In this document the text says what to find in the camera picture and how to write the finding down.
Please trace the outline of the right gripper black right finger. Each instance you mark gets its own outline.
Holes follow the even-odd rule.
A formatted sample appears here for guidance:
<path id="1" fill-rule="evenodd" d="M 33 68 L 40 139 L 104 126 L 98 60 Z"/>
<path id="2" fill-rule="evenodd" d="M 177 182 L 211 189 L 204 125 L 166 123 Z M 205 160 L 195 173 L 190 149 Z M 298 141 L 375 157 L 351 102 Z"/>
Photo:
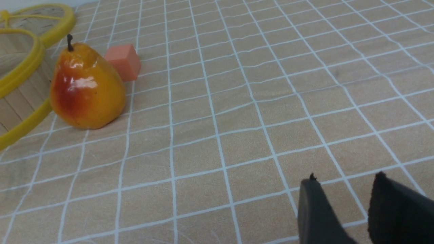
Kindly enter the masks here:
<path id="1" fill-rule="evenodd" d="M 371 191 L 368 233 L 374 244 L 432 244 L 434 202 L 381 171 Z"/>

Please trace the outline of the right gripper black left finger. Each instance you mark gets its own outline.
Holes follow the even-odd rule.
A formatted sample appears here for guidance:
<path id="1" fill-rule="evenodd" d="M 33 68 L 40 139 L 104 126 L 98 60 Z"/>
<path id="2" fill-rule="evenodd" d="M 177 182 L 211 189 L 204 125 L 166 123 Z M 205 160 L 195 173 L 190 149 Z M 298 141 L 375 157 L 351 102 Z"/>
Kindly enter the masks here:
<path id="1" fill-rule="evenodd" d="M 301 244 L 355 244 L 333 211 L 313 173 L 300 183 L 298 232 Z"/>

